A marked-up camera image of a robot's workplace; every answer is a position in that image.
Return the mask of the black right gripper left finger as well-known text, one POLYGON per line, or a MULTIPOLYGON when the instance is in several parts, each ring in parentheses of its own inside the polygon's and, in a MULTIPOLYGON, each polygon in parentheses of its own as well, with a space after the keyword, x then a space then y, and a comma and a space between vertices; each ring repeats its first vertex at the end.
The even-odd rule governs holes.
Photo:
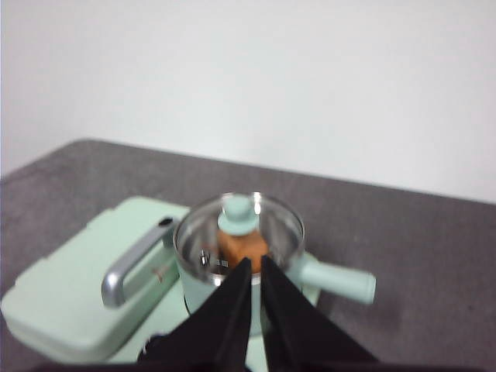
POLYGON ((251 325, 251 262, 245 258, 203 305, 146 344, 153 364, 244 364, 251 325))

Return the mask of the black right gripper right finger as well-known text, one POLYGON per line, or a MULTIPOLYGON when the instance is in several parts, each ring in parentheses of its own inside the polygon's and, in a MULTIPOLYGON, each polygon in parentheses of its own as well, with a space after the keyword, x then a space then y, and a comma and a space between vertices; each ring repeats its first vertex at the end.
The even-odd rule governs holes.
POLYGON ((261 258, 260 321, 269 367, 375 367, 378 358, 328 320, 271 258, 261 258))

